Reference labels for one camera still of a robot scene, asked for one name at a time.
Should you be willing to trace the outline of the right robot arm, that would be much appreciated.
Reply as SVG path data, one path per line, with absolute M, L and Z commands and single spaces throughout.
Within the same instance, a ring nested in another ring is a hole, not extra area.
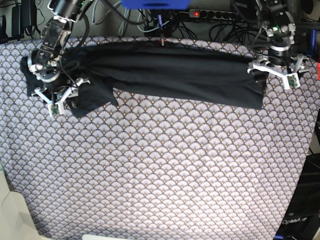
M 39 96 L 46 103 L 51 117 L 63 115 L 66 100 L 78 97 L 80 86 L 91 83 L 88 78 L 73 79 L 65 71 L 62 58 L 73 23 L 83 19 L 85 34 L 72 54 L 77 52 L 89 35 L 90 25 L 85 13 L 92 3 L 92 0 L 51 0 L 47 8 L 53 13 L 53 18 L 40 33 L 40 47 L 27 58 L 28 70 L 43 83 L 43 87 L 36 87 L 32 95 Z

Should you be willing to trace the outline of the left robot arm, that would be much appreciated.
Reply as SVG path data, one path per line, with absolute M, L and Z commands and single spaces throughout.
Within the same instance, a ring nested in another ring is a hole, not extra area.
M 256 20 L 247 18 L 235 0 L 231 5 L 247 23 L 257 24 L 258 33 L 250 49 L 258 57 L 248 64 L 248 73 L 265 72 L 282 80 L 285 90 L 301 86 L 300 76 L 307 71 L 308 57 L 292 50 L 295 44 L 296 24 L 280 0 L 255 0 Z

